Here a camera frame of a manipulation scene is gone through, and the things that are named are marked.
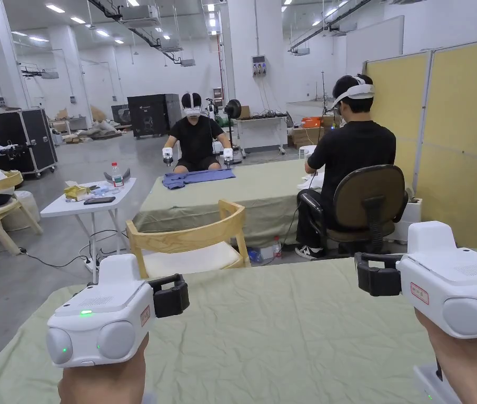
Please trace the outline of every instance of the black t-shirt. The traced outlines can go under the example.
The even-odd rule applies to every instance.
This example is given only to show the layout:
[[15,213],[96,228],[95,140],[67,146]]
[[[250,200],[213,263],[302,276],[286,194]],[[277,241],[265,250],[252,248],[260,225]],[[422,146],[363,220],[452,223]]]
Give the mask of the black t-shirt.
[[319,170],[325,166],[321,195],[333,204],[339,183],[355,170],[379,164],[394,164],[396,137],[372,120],[353,121],[339,129],[327,129],[307,163]]
[[194,163],[213,155],[213,139],[222,133],[214,120],[201,115],[197,125],[192,125],[188,118],[180,119],[171,129],[170,136],[180,142],[183,158]]

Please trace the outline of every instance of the wooden chair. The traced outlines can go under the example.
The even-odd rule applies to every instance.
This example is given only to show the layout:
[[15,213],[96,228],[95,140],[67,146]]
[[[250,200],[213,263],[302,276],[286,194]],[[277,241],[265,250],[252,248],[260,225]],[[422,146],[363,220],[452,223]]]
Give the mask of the wooden chair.
[[[130,249],[138,261],[142,278],[249,267],[242,232],[244,206],[220,200],[218,207],[219,222],[188,230],[140,233],[131,221],[126,222]],[[229,244],[233,237],[240,253]],[[143,254],[142,250],[154,252]]]
[[[14,186],[20,184],[23,181],[21,173],[18,171],[9,171],[5,173],[5,175],[7,176],[7,178],[0,180],[0,190],[13,188]],[[12,194],[12,199],[6,205],[0,206],[0,242],[12,255],[17,255],[20,253],[19,247],[14,243],[14,241],[10,238],[8,233],[2,227],[1,219],[7,215],[10,215],[15,209],[20,209],[23,212],[23,214],[27,218],[27,221],[29,222],[29,225],[37,234],[42,233],[42,228],[38,225],[36,220],[31,216],[29,211],[17,200],[15,194]]]

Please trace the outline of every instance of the smartphone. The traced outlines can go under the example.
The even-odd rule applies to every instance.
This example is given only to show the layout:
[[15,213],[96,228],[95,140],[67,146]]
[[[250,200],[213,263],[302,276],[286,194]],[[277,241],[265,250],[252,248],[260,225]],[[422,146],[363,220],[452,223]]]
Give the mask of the smartphone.
[[108,197],[108,198],[90,198],[83,202],[83,205],[97,205],[97,204],[109,204],[113,202],[116,198],[115,197]]

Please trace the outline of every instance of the blue cloth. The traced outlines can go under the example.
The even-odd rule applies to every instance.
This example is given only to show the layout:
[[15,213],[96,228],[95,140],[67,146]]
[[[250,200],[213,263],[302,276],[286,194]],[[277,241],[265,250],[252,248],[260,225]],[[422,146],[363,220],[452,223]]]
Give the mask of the blue cloth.
[[178,189],[184,188],[186,184],[204,183],[228,178],[235,178],[231,169],[194,171],[187,174],[167,173],[162,183],[168,189]]

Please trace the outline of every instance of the black office chair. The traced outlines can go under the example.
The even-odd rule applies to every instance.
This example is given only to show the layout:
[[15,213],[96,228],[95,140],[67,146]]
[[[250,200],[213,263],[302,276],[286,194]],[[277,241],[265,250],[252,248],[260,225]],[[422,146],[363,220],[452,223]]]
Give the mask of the black office chair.
[[383,237],[394,232],[394,223],[401,220],[408,201],[403,173],[390,164],[356,170],[337,186],[331,214],[341,226],[338,229],[327,229],[323,207],[308,194],[301,195],[301,202],[309,207],[309,222],[323,245],[328,239],[337,241],[342,256],[385,252]]

